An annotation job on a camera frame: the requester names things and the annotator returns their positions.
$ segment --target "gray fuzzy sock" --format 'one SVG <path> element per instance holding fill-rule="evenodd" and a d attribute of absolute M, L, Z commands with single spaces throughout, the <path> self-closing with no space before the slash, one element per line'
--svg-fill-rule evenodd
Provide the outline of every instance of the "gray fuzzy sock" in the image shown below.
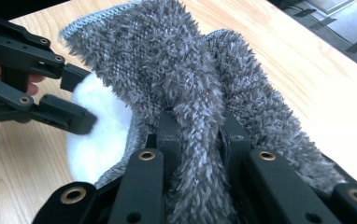
<path fill-rule="evenodd" d="M 298 118 L 270 85 L 266 73 L 240 34 L 219 30 L 205 37 L 216 59 L 227 110 L 255 147 L 276 151 L 310 186 L 331 192 L 345 182 L 335 165 L 301 131 Z"/>
<path fill-rule="evenodd" d="M 135 150 L 155 132 L 161 111 L 173 107 L 182 149 L 166 195 L 167 221 L 236 220 L 216 146 L 223 125 L 221 84 L 207 44 L 184 7 L 175 0 L 114 7 L 75 21 L 62 36 L 140 119 Z M 115 175 L 126 162 L 118 164 Z"/>
<path fill-rule="evenodd" d="M 71 53 L 134 112 L 125 154 L 95 183 L 98 188 L 123 175 L 130 155 L 145 146 L 168 107 L 182 146 L 166 193 L 169 223 L 236 221 L 216 147 L 225 108 L 256 147 L 284 156 L 309 185 L 330 192 L 344 181 L 301 131 L 242 36 L 227 30 L 200 35 L 176 0 L 113 7 L 74 21 L 61 34 Z"/>

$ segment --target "light wood surface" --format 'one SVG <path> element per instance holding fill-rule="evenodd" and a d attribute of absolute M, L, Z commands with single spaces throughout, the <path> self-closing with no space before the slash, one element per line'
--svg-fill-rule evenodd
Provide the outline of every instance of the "light wood surface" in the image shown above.
<path fill-rule="evenodd" d="M 13 22 L 52 41 L 53 50 L 82 66 L 58 41 L 58 32 L 80 16 L 118 5 L 117 0 L 72 0 Z M 357 179 L 357 64 L 265 0 L 185 0 L 202 33 L 228 28 L 250 43 L 271 83 L 304 131 Z M 39 85 L 69 99 L 59 80 Z M 71 182 L 65 133 L 31 121 L 0 123 L 0 223 L 30 223 L 60 186 Z"/>

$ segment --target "fluffy texture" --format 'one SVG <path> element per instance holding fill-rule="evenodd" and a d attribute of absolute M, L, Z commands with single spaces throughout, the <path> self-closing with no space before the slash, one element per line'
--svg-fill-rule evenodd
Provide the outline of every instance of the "fluffy texture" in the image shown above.
<path fill-rule="evenodd" d="M 216 147 L 224 109 L 234 112 L 256 147 L 286 157 L 309 185 L 328 192 L 344 181 L 300 130 L 242 36 L 226 30 L 202 36 L 176 0 L 97 12 L 74 21 L 62 36 L 134 113 L 125 154 L 97 187 L 124 173 L 167 107 L 173 107 L 181 145 L 181 164 L 166 194 L 169 223 L 237 221 Z"/>
<path fill-rule="evenodd" d="M 97 116 L 86 135 L 67 133 L 67 157 L 75 181 L 94 183 L 118 163 L 126 149 L 132 110 L 111 87 L 105 87 L 96 73 L 89 74 L 73 91 L 71 101 Z"/>
<path fill-rule="evenodd" d="M 335 164 L 316 148 L 282 95 L 270 85 L 243 36 L 219 30 L 205 37 L 226 108 L 232 111 L 257 148 L 276 151 L 310 186 L 331 192 L 345 182 Z"/>
<path fill-rule="evenodd" d="M 236 213 L 216 146 L 221 85 L 191 15 L 172 0 L 125 5 L 124 13 L 105 15 L 63 36 L 139 117 L 135 149 L 155 132 L 161 111 L 173 107 L 182 150 L 166 196 L 167 221 L 230 223 Z"/>

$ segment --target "dark floor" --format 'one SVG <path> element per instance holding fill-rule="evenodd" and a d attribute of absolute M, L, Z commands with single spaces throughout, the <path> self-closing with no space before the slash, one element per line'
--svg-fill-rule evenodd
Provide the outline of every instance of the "dark floor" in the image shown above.
<path fill-rule="evenodd" d="M 317 2 L 344 2 L 344 0 L 306 0 L 282 10 L 310 31 L 357 62 L 357 0 L 349 1 L 338 11 L 315 6 Z"/>

